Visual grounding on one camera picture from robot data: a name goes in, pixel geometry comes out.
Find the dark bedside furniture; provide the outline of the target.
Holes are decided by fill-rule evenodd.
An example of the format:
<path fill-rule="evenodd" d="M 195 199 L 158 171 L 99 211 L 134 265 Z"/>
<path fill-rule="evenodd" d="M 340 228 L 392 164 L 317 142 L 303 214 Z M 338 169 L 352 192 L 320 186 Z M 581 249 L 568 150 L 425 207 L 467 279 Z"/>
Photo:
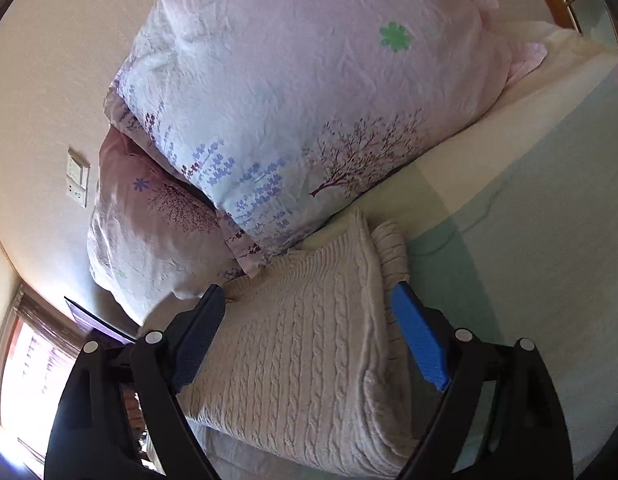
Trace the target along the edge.
<path fill-rule="evenodd" d="M 85 310 L 85 308 L 82 308 L 80 304 L 77 304 L 67 297 L 65 297 L 65 302 L 69 308 L 72 318 L 74 319 L 74 322 L 85 333 L 92 332 L 92 330 L 98 330 L 100 333 L 110 337 L 111 339 L 115 339 L 122 344 L 134 344 L 135 338 L 133 336 L 130 336 L 122 330 L 118 330 L 117 327 L 111 325 L 90 311 Z"/>

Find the pastel checked bed sheet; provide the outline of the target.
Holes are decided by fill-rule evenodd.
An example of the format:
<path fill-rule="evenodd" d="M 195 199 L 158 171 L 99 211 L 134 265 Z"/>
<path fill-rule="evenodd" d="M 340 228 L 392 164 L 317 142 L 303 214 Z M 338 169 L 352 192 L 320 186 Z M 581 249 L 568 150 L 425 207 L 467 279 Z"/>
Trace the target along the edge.
<path fill-rule="evenodd" d="M 542 64 L 356 208 L 400 226 L 425 304 L 539 346 L 584 471 L 618 426 L 618 53 L 544 22 L 503 32 Z"/>

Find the cream cable-knit sweater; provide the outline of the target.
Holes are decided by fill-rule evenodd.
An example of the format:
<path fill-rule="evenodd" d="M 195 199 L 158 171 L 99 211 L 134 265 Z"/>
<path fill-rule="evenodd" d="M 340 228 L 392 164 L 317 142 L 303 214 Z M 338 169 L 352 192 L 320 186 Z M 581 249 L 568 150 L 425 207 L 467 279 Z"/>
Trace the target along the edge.
<path fill-rule="evenodd" d="M 332 474 L 394 476 L 415 445 L 408 348 L 389 305 L 408 275 L 398 226 L 357 213 L 323 247 L 228 284 L 184 414 Z"/>

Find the window with brown frame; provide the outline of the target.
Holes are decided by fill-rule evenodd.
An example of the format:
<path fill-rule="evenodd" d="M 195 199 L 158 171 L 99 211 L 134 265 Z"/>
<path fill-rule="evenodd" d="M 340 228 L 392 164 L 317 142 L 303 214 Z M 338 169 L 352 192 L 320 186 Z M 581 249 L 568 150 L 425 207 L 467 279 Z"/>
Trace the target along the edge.
<path fill-rule="evenodd" d="M 38 477 L 81 343 L 71 318 L 19 286 L 0 321 L 0 446 L 14 465 Z"/>

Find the pink floral pillow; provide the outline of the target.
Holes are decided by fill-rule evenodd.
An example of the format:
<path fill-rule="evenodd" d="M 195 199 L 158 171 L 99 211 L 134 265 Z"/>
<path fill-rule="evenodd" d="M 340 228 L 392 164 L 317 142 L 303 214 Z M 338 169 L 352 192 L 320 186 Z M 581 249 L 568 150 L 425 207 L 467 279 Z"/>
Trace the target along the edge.
<path fill-rule="evenodd" d="M 138 325 L 243 274 L 216 213 L 115 128 L 100 147 L 86 248 L 95 283 Z"/>

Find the floral pillow with blue flowers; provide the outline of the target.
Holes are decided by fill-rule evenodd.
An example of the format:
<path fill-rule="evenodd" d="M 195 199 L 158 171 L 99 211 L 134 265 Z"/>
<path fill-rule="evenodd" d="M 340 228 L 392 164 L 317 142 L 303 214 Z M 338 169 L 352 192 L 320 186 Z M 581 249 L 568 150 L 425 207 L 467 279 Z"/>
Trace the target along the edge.
<path fill-rule="evenodd" d="M 480 118 L 541 65 L 496 0 L 158 0 L 109 121 L 216 207 L 243 271 Z"/>

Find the white wall switch panel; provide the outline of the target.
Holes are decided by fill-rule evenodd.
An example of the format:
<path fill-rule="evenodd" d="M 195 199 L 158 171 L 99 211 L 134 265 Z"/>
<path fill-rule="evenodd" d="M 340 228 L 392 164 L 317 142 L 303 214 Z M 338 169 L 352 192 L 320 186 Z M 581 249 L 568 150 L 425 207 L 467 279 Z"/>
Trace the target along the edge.
<path fill-rule="evenodd" d="M 88 206 L 88 176 L 90 165 L 76 151 L 67 151 L 66 194 L 82 208 Z"/>

